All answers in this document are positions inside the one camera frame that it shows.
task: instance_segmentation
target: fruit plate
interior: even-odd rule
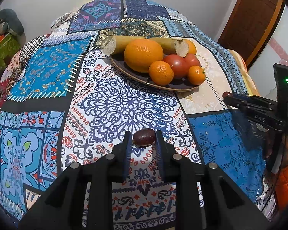
[[[156,85],[151,78],[149,77],[148,73],[139,73],[132,70],[124,61],[123,54],[115,54],[111,55],[111,61],[121,72],[129,76],[130,78],[141,82],[143,84],[156,87],[159,89],[167,90],[167,91],[175,91],[175,92],[188,92],[195,90],[198,86],[192,85],[188,79],[173,79],[171,83],[166,86],[159,86]]]

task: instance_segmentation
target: door frame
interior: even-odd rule
[[[241,3],[241,0],[237,0],[237,1],[236,1],[236,4],[235,4],[235,6],[234,6],[234,8],[233,8],[233,11],[232,11],[232,13],[231,13],[231,15],[230,15],[230,17],[229,17],[226,25],[225,25],[225,28],[223,29],[223,32],[222,32],[220,38],[218,39],[218,42],[221,42],[221,41],[224,40],[224,38],[225,38],[225,36],[226,36],[226,33],[227,33],[227,31],[228,31],[231,23],[233,22],[233,19],[234,19],[236,13],[237,13],[237,11],[238,11],[238,7],[239,7],[240,3]]]
[[[221,42],[224,40],[226,33],[233,22],[234,16],[236,15],[236,13],[238,11],[238,7],[239,7],[240,3],[241,3],[241,0],[237,0],[236,4],[234,6],[234,9],[233,9],[228,21],[227,21],[227,24],[226,24],[218,42]],[[251,55],[247,58],[247,60],[244,60],[248,69],[251,66],[250,64],[251,63],[253,64],[254,61],[256,60],[256,58],[260,55],[261,51],[263,50],[264,44],[266,44],[269,41],[269,39],[271,38],[272,33],[274,32],[274,30],[276,28],[275,24],[278,23],[279,15],[282,11],[283,11],[283,0],[278,0],[275,11],[274,11],[273,16],[272,16],[272,18],[271,18],[271,20],[270,20],[270,22],[266,28],[266,31],[264,32],[263,36],[260,38],[258,44],[256,45],[256,47],[252,51]]]

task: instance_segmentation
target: person's arm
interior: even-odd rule
[[[275,186],[277,202],[280,210],[283,210],[288,205],[288,137],[285,146],[286,149],[284,152],[283,164]]]

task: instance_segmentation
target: mandarin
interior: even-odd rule
[[[149,67],[149,76],[152,81],[161,86],[169,84],[174,78],[174,72],[170,65],[164,61],[155,61]]]
[[[188,80],[193,85],[200,85],[206,79],[205,71],[199,66],[192,66],[189,68]]]
[[[197,50],[196,50],[196,47],[194,45],[194,43],[190,40],[186,40],[188,45],[189,45],[189,51],[188,53],[192,53],[192,54],[196,54]]]

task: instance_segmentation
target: orange jacket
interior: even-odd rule
[[[275,186],[279,209],[283,210],[288,204],[288,166],[283,168]]]

